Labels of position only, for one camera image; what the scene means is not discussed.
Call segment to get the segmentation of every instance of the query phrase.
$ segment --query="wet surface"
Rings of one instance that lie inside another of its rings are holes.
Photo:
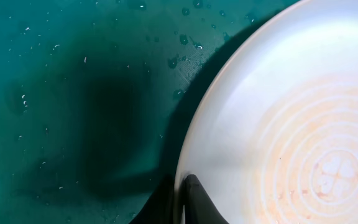
[[[214,76],[292,3],[0,2],[0,223],[132,220]]]

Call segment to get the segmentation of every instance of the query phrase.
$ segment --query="green surface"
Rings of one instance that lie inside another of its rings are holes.
[[[0,0],[0,223],[128,223],[213,77],[292,3]]]

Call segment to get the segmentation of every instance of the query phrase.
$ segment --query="concentric circle pattern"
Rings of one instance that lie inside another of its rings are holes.
[[[358,223],[358,75],[296,87],[250,142],[256,223]]]

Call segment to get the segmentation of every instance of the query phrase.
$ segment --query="white plate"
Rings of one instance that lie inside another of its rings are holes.
[[[235,223],[358,223],[358,0],[304,0],[209,87],[175,190],[196,174]]]

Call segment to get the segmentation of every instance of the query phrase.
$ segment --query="teal tabletop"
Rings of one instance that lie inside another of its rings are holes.
[[[0,0],[0,223],[128,223],[203,94],[295,0]]]

